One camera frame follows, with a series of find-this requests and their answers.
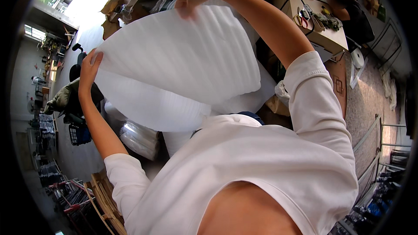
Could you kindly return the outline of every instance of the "foam sheet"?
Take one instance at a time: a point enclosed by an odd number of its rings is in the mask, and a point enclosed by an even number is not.
[[[113,86],[125,92],[138,91],[132,87],[141,85],[155,94],[171,95],[173,100],[174,93],[207,105],[260,88],[260,72],[248,36],[228,7],[199,6],[195,20],[181,19],[175,9],[149,15],[118,30],[98,51],[104,52],[104,58],[97,85],[120,112],[133,120],[131,112],[123,111],[126,107],[116,100],[122,96],[105,89],[110,87],[105,75],[114,83],[115,76],[125,77],[123,84]]]

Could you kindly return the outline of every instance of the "white long-sleeve shirt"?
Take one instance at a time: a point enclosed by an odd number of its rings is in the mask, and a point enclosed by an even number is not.
[[[196,234],[209,201],[234,181],[267,192],[304,234],[327,234],[358,194],[351,136],[316,51],[284,79],[294,131],[244,115],[208,117],[150,182],[140,162],[104,162],[128,234]]]

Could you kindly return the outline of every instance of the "wire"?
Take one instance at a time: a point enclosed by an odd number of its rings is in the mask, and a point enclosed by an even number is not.
[[[288,1],[289,1],[289,0],[286,0],[286,1],[283,3],[282,7],[280,8],[280,11],[282,11],[282,9],[284,8],[285,4],[286,4]],[[311,31],[309,31],[308,33],[306,33],[306,34],[305,34],[305,36],[307,36],[307,35],[311,34],[311,33],[314,31],[314,28],[315,28],[315,22],[314,22],[314,20],[312,19],[312,30],[311,30]]]

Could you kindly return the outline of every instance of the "wooden table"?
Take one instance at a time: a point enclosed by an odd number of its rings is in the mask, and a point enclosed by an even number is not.
[[[277,8],[281,8],[283,3],[286,0],[273,0],[273,5]],[[314,13],[321,13],[322,6],[328,9],[331,12],[331,9],[328,4],[321,2],[319,0],[303,0],[305,4],[308,4]],[[298,14],[298,7],[303,8],[303,4],[300,0],[289,0],[284,8],[282,9],[289,18]],[[312,29],[312,19],[308,20],[308,28],[300,28],[304,34],[309,32]],[[341,52],[342,50],[348,50],[347,41],[345,38],[344,30],[342,28],[339,31],[334,31],[333,29],[326,29],[325,31],[313,31],[307,36],[307,38],[315,44],[322,46],[328,52],[331,52],[333,55]]]

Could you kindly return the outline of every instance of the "seated person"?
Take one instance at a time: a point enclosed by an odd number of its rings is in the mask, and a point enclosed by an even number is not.
[[[334,16],[342,21],[345,35],[358,44],[367,43],[363,42],[362,34],[364,34],[365,25],[369,27],[369,23],[360,8],[359,2],[357,0],[327,0],[327,2]],[[348,39],[347,44],[350,52],[355,49],[351,40]]]

